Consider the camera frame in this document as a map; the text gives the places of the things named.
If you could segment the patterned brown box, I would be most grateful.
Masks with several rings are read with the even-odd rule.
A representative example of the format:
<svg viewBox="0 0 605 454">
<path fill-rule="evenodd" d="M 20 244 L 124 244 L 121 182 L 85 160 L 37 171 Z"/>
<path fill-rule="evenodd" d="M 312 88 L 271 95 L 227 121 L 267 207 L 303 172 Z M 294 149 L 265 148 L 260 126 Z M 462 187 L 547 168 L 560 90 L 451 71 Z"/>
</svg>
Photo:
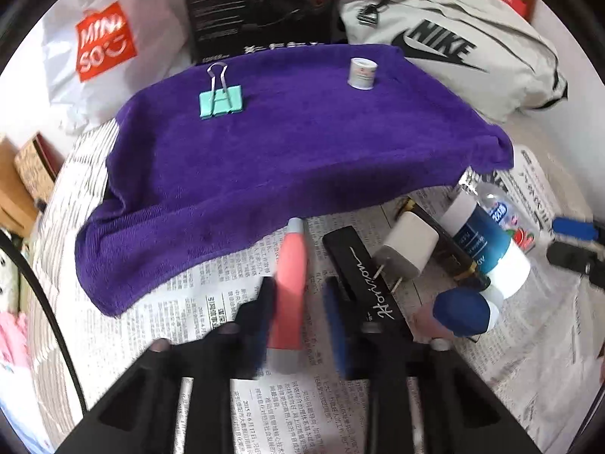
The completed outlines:
<svg viewBox="0 0 605 454">
<path fill-rule="evenodd" d="M 50 201 L 64 156 L 40 133 L 25 143 L 14 157 L 13 165 L 35 202 Z"/>
</svg>

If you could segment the wooden furniture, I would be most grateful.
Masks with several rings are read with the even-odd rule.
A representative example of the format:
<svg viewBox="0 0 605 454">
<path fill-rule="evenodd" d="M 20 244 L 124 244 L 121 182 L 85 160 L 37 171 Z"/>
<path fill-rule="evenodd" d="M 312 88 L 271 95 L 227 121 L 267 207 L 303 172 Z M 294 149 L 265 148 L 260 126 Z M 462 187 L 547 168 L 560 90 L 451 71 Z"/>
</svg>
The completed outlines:
<svg viewBox="0 0 605 454">
<path fill-rule="evenodd" d="M 38 210 L 14 167 L 16 147 L 3 136 L 0 143 L 1 227 L 22 238 L 30 236 Z"/>
</svg>

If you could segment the black headset box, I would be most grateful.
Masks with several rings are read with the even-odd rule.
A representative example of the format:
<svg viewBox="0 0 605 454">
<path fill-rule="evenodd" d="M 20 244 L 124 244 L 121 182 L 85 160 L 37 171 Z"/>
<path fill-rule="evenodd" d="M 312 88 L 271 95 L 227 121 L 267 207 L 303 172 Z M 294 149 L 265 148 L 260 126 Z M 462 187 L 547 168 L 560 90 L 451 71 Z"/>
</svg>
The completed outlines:
<svg viewBox="0 0 605 454">
<path fill-rule="evenodd" d="M 333 40 L 335 0 L 185 0 L 193 61 Z"/>
</svg>

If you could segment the newspaper sheet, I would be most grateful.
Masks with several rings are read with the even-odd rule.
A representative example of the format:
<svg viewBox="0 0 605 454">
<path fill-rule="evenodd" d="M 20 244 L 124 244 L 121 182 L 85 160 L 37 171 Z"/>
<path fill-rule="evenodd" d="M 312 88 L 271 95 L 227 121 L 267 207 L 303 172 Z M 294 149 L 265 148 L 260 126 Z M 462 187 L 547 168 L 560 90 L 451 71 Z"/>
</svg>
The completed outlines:
<svg viewBox="0 0 605 454">
<path fill-rule="evenodd" d="M 237 378 L 238 309 L 275 277 L 286 228 L 250 247 L 196 264 L 118 315 L 150 326 L 141 340 L 105 333 L 76 305 L 52 322 L 78 396 L 92 406 L 59 446 L 62 453 L 544 453 L 573 417 L 604 343 L 604 288 L 552 266 L 558 239 L 542 231 L 523 253 L 522 288 L 505 299 L 490 331 L 469 338 L 425 338 L 412 315 L 458 288 L 431 257 L 393 295 L 413 335 L 405 340 L 361 321 L 367 378 L 335 369 L 323 305 L 337 277 L 324 235 L 351 225 L 370 256 L 411 197 L 440 224 L 459 192 L 422 188 L 354 211 L 304 220 L 308 273 L 299 368 L 273 372 L 267 354 L 255 378 Z"/>
</svg>

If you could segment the pink and grey pen tube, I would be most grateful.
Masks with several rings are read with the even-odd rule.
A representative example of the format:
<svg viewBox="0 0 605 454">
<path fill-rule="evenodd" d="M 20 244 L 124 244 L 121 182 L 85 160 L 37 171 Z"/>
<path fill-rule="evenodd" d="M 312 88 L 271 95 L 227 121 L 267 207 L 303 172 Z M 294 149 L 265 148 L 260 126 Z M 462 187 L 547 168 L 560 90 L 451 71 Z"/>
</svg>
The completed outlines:
<svg viewBox="0 0 605 454">
<path fill-rule="evenodd" d="M 301 361 L 307 273 L 304 220 L 292 217 L 288 220 L 277 259 L 274 277 L 276 312 L 267 351 L 268 367 L 279 374 L 295 373 Z"/>
</svg>

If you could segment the white Miniso shopping bag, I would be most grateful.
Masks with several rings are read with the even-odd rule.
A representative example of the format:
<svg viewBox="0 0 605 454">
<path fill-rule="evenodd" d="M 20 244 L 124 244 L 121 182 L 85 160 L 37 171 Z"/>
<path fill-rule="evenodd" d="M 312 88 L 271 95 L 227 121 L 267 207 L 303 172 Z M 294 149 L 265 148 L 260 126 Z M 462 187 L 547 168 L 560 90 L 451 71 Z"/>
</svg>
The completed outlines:
<svg viewBox="0 0 605 454">
<path fill-rule="evenodd" d="M 183 0 L 59 0 L 42 27 L 51 115 L 73 135 L 190 62 Z"/>
</svg>

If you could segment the teal binder clip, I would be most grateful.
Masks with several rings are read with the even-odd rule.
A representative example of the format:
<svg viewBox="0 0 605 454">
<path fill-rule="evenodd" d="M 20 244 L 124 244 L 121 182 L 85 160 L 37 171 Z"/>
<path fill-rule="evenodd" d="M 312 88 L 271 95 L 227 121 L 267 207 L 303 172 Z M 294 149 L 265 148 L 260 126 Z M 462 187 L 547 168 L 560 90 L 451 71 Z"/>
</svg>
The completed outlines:
<svg viewBox="0 0 605 454">
<path fill-rule="evenodd" d="M 206 72 L 210 77 L 209 91 L 199 94 L 201 119 L 240 113 L 243 111 L 243 92 L 240 85 L 229 86 L 226 83 L 225 62 L 214 62 Z"/>
</svg>

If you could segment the white power adapter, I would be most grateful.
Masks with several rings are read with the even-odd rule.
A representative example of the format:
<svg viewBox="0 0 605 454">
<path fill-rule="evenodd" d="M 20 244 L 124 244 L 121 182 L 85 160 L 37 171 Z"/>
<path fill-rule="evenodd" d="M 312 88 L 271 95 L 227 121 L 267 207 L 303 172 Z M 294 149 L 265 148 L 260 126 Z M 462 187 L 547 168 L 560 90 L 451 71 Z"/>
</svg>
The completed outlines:
<svg viewBox="0 0 605 454">
<path fill-rule="evenodd" d="M 411 212 L 404 212 L 386 236 L 386 240 L 374 252 L 372 259 L 377 266 L 374 279 L 387 274 L 395 279 L 390 294 L 418 277 L 433 256 L 438 234 Z"/>
</svg>

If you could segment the white tape roll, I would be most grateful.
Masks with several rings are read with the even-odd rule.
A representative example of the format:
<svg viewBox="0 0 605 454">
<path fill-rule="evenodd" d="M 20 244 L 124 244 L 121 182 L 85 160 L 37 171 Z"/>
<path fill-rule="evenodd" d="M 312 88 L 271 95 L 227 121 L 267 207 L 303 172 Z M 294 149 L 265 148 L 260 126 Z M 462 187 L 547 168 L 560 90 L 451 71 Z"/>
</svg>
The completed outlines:
<svg viewBox="0 0 605 454">
<path fill-rule="evenodd" d="M 353 58 L 350 61 L 347 83 L 358 90 L 372 90 L 377 71 L 377 63 L 371 59 Z"/>
</svg>

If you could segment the white Nike bag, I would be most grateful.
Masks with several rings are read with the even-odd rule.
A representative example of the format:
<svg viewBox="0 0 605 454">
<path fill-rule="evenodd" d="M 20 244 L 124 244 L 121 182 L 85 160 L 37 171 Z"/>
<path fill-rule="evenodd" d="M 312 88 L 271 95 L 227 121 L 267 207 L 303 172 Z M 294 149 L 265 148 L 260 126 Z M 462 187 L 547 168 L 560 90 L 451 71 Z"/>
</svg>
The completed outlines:
<svg viewBox="0 0 605 454">
<path fill-rule="evenodd" d="M 568 95 L 555 46 L 501 0 L 340 0 L 352 44 L 390 44 L 484 118 Z"/>
</svg>

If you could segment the blue white tube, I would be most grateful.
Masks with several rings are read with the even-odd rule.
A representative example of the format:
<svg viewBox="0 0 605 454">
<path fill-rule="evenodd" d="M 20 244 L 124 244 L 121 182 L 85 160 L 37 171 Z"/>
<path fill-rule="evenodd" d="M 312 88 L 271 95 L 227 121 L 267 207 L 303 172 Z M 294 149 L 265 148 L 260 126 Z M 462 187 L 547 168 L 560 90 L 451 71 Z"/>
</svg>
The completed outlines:
<svg viewBox="0 0 605 454">
<path fill-rule="evenodd" d="M 470 194 L 459 192 L 440 224 L 504 299 L 511 298 L 525 284 L 530 261 Z"/>
</svg>

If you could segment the black Horizon case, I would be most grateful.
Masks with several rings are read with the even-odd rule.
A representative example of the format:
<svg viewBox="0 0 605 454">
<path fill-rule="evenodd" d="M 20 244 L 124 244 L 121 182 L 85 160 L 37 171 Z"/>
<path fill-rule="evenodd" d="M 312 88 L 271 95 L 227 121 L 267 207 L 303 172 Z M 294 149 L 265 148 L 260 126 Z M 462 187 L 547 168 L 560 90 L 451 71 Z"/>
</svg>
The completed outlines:
<svg viewBox="0 0 605 454">
<path fill-rule="evenodd" d="M 358 233 L 351 225 L 323 236 L 326 252 L 337 271 L 343 291 L 364 321 L 375 321 L 412 341 L 407 322 L 386 286 L 376 277 L 377 266 Z"/>
</svg>

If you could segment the clear plastic water bottle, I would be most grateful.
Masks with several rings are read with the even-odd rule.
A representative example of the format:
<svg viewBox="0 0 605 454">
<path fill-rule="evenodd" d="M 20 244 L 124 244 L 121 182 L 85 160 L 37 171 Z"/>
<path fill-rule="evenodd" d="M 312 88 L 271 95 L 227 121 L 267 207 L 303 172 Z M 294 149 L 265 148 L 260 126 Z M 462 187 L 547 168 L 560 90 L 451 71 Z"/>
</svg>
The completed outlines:
<svg viewBox="0 0 605 454">
<path fill-rule="evenodd" d="M 524 210 L 497 185 L 478 182 L 477 200 L 488 215 L 511 237 L 524 252 L 529 252 L 536 243 L 539 230 Z"/>
</svg>

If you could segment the purple towel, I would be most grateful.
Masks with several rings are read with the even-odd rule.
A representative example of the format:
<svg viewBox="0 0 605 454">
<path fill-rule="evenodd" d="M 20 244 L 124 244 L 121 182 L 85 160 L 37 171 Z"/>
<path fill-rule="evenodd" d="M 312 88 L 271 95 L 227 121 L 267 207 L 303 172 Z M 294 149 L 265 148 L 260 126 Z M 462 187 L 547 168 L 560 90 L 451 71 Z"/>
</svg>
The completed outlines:
<svg viewBox="0 0 605 454">
<path fill-rule="evenodd" d="M 350 61 L 377 63 L 372 90 Z M 196 264 L 309 218 L 508 170 L 500 127 L 391 45 L 281 48 L 228 60 L 243 111 L 200 118 L 200 67 L 131 97 L 116 117 L 105 199 L 75 243 L 78 281 L 105 315 Z"/>
</svg>

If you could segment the blue cap roll-on bottle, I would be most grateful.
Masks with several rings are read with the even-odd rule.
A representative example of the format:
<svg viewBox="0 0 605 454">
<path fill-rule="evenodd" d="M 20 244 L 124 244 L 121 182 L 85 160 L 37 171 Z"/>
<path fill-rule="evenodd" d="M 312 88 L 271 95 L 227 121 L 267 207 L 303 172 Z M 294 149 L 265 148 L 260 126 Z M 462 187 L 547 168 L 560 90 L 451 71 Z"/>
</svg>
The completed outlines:
<svg viewBox="0 0 605 454">
<path fill-rule="evenodd" d="M 439 293 L 412 315 L 414 330 L 422 337 L 469 338 L 494 328 L 504 296 L 494 286 L 483 291 L 458 287 Z"/>
</svg>

